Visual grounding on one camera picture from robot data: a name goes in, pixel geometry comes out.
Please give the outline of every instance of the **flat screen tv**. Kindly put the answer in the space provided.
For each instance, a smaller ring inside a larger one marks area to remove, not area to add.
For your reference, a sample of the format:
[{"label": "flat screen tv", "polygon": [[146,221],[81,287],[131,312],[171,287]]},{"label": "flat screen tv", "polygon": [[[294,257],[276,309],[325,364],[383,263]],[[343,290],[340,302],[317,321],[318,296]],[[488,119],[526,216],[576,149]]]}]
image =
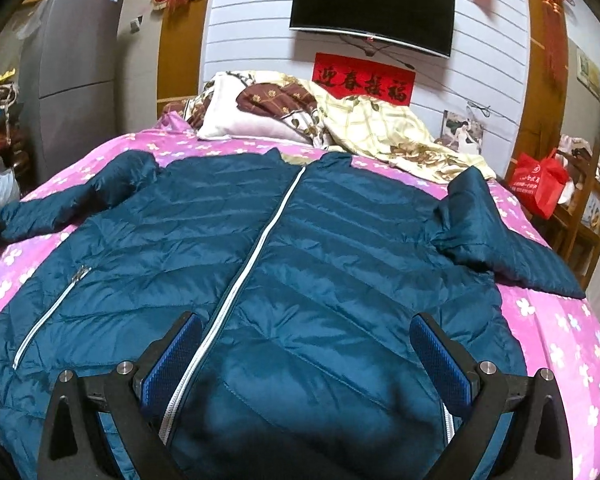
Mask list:
[{"label": "flat screen tv", "polygon": [[294,0],[292,30],[352,34],[449,57],[456,0]]}]

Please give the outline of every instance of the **jacket zipper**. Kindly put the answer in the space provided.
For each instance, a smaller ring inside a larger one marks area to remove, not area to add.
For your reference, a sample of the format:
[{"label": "jacket zipper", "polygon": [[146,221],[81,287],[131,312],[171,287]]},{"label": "jacket zipper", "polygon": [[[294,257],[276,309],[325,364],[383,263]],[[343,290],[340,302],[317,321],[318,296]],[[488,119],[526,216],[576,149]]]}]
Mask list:
[{"label": "jacket zipper", "polygon": [[251,251],[251,255],[250,255],[249,259],[247,260],[247,263],[245,264],[244,269],[240,272],[237,279],[234,281],[234,284],[232,285],[231,289],[229,290],[229,293],[226,295],[224,301],[222,302],[222,305],[218,311],[218,315],[214,319],[214,321],[211,325],[211,328],[206,333],[206,336],[202,340],[202,343],[200,343],[198,350],[196,350],[196,353],[193,355],[191,361],[189,362],[189,366],[187,366],[187,369],[185,370],[184,375],[182,376],[180,382],[178,383],[178,386],[176,386],[176,389],[175,389],[173,395],[171,396],[171,400],[169,401],[169,403],[167,405],[167,409],[164,412],[164,416],[162,418],[162,423],[160,425],[159,435],[160,435],[160,439],[162,440],[163,443],[166,444],[167,440],[169,439],[169,435],[171,433],[171,428],[173,427],[175,416],[178,412],[178,407],[180,406],[180,403],[182,402],[182,397],[184,396],[184,392],[187,389],[189,381],[193,377],[193,374],[195,373],[196,369],[198,368],[198,365],[200,364],[202,359],[205,357],[205,355],[207,354],[211,345],[213,344],[216,337],[218,336],[220,329],[224,325],[224,320],[227,318],[228,314],[231,312],[232,304],[233,304],[235,298],[237,297],[238,292],[240,292],[242,285],[244,284],[245,280],[247,279],[247,276],[251,272],[251,269],[253,269],[253,266],[255,264],[255,261],[256,261],[258,255],[260,254],[260,252],[262,252],[262,248],[264,247],[264,244],[267,241],[267,237],[269,236],[269,233],[271,232],[273,227],[276,225],[278,220],[280,220],[280,216],[282,215],[282,212],[284,211],[284,209],[286,207],[286,203],[288,202],[289,197],[291,197],[291,194],[294,192],[294,189],[298,185],[298,182],[300,181],[300,178],[302,177],[302,174],[305,172],[305,170],[306,170],[306,167],[302,168],[302,170],[299,171],[298,175],[296,175],[296,179],[292,182],[291,186],[286,190],[285,196],[283,197],[282,202],[280,203],[280,206],[278,206],[278,210],[276,211],[276,214],[271,219],[269,224],[267,224],[267,226],[264,228],[264,230],[262,231],[262,234],[260,234],[260,238],[258,239],[254,250]]},{"label": "jacket zipper", "polygon": [[446,408],[444,403],[442,404],[442,409],[445,412],[446,444],[448,445],[456,434],[456,427],[454,426],[454,416],[449,413],[449,410]]},{"label": "jacket zipper", "polygon": [[62,294],[60,294],[60,296],[54,302],[54,304],[51,305],[51,308],[49,310],[47,310],[44,313],[44,315],[38,320],[38,322],[33,326],[33,328],[31,330],[29,330],[29,333],[27,334],[26,338],[24,338],[24,340],[20,344],[20,347],[18,348],[18,351],[16,352],[15,357],[13,358],[13,364],[11,365],[11,367],[13,367],[14,370],[18,369],[18,365],[20,364],[20,360],[22,359],[24,352],[27,351],[27,347],[31,343],[31,340],[34,338],[34,336],[36,335],[38,330],[40,330],[40,328],[42,328],[42,326],[46,323],[46,320],[51,317],[51,315],[58,309],[60,304],[64,301],[64,298],[67,297],[67,295],[69,294],[69,292],[72,291],[74,286],[76,286],[78,284],[78,282],[80,282],[80,280],[83,279],[89,273],[90,270],[91,270],[91,267],[81,266],[80,269],[78,269],[78,272],[76,272],[74,274],[74,276],[71,278],[69,285],[66,286],[66,288],[62,292]]}]

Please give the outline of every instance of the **red shopping bag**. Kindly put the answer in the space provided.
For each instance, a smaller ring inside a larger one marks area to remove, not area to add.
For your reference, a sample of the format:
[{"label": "red shopping bag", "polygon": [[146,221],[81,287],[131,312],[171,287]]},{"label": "red shopping bag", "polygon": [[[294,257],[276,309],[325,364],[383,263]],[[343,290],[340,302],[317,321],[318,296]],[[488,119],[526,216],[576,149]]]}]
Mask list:
[{"label": "red shopping bag", "polygon": [[548,219],[569,181],[569,173],[554,159],[556,150],[540,162],[522,153],[509,180],[509,187],[532,214]]}]

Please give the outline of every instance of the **metal screw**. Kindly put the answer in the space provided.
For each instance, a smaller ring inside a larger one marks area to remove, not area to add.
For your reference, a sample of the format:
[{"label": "metal screw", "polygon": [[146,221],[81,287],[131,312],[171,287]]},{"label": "metal screw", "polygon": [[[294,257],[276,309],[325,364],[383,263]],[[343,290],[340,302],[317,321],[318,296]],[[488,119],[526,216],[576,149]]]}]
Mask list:
[{"label": "metal screw", "polygon": [[131,361],[122,361],[118,366],[116,366],[116,371],[120,375],[127,375],[133,369],[134,364]]},{"label": "metal screw", "polygon": [[71,380],[71,378],[74,376],[74,373],[71,370],[63,370],[62,372],[60,372],[60,382],[61,383],[67,383]]},{"label": "metal screw", "polygon": [[480,363],[480,370],[482,370],[487,375],[494,374],[496,373],[496,371],[498,371],[496,365],[493,364],[491,361],[482,361]]},{"label": "metal screw", "polygon": [[540,376],[545,381],[553,381],[554,380],[554,373],[551,370],[549,370],[549,368],[542,368],[540,370]]}]

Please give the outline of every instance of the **bed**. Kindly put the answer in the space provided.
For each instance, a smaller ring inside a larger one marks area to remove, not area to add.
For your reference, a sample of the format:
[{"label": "bed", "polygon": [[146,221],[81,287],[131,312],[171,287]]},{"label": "bed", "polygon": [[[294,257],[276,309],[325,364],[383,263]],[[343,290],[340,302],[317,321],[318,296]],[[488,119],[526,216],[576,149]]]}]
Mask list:
[{"label": "bed", "polygon": [[[191,156],[265,153],[272,148],[307,161],[324,151],[290,141],[258,139],[199,140],[176,113],[164,116],[152,129],[111,140],[30,193],[25,200],[41,198],[81,184],[97,174],[112,158],[127,150],[153,154],[161,166]],[[424,190],[438,199],[446,185],[434,184],[376,158],[354,156],[352,166]],[[504,223],[526,238],[544,241],[529,225],[518,201],[495,181],[488,186]],[[0,311],[42,261],[76,226],[8,246],[0,251]],[[502,313],[520,342],[529,374],[538,368],[555,371],[571,429],[574,478],[592,479],[600,471],[600,324],[587,301],[570,300],[516,286],[498,285]]]}]

